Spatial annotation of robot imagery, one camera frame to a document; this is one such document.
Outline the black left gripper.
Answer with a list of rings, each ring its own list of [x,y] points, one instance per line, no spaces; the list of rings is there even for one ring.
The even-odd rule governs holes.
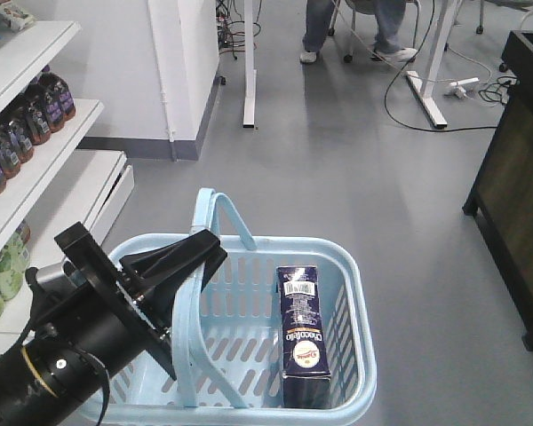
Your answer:
[[[54,238],[84,283],[61,305],[75,337],[115,375],[141,352],[176,378],[171,356],[171,311],[177,291],[199,266],[206,285],[227,258],[208,230],[161,248],[123,256],[115,266],[83,224]]]

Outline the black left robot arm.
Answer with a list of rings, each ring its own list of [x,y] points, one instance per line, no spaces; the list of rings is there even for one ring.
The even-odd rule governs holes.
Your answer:
[[[52,281],[27,272],[30,318],[0,356],[0,425],[56,425],[142,352],[174,370],[175,295],[197,268],[209,280],[226,259],[210,231],[112,263],[81,223],[58,234],[67,262]]]

